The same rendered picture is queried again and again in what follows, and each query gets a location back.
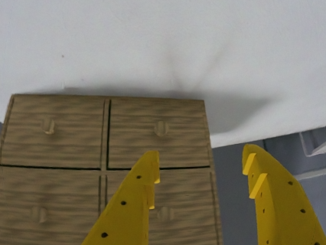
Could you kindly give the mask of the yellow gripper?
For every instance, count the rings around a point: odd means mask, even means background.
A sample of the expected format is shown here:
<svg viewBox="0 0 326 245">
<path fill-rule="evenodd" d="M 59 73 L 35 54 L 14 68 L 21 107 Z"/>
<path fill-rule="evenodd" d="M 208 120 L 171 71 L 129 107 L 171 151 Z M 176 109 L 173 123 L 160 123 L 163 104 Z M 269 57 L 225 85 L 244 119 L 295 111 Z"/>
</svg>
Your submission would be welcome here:
<svg viewBox="0 0 326 245">
<path fill-rule="evenodd" d="M 302 185 L 263 148 L 245 144 L 243 174 L 255 199 L 258 245 L 326 245 Z M 135 163 L 81 245 L 148 245 L 149 209 L 160 182 L 159 152 Z"/>
</svg>

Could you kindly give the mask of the wooden chest of drawers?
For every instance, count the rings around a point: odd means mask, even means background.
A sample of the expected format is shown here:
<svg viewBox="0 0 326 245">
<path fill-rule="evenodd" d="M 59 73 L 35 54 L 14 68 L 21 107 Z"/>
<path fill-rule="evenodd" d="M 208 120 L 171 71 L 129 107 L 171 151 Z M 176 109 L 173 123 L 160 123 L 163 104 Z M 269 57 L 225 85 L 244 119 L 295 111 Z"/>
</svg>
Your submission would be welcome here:
<svg viewBox="0 0 326 245">
<path fill-rule="evenodd" d="M 7 168 L 1 165 L 2 154 L 5 145 L 5 139 L 8 131 L 8 125 L 11 118 L 15 99 L 67 99 L 67 100 L 105 100 L 105 117 L 103 130 L 103 166 L 102 171 L 66 171 L 66 170 L 42 170 L 42 169 L 24 169 L 24 168 Z M 157 101 L 157 102 L 179 102 L 179 103 L 201 103 L 204 114 L 204 123 L 207 134 L 207 144 L 210 154 L 210 166 L 206 168 L 190 168 L 190 169 L 172 169 L 160 170 L 160 175 L 188 174 L 211 172 L 214 202 L 217 216 L 217 230 L 219 245 L 224 245 L 223 223 L 220 209 L 220 196 L 217 184 L 217 173 L 214 162 L 214 152 L 210 137 L 210 127 L 207 118 L 207 110 L 205 100 L 192 99 L 175 99 L 175 98 L 156 98 L 156 97 L 133 97 L 133 96 L 11 96 L 8 106 L 8 112 L 5 117 L 5 123 L 0 139 L 0 172 L 22 173 L 22 174 L 38 174 L 38 175 L 100 175 L 102 177 L 102 212 L 108 204 L 108 175 L 127 175 L 129 171 L 110 171 L 110 125 L 111 125 L 111 109 L 112 100 L 132 100 L 132 101 Z"/>
</svg>

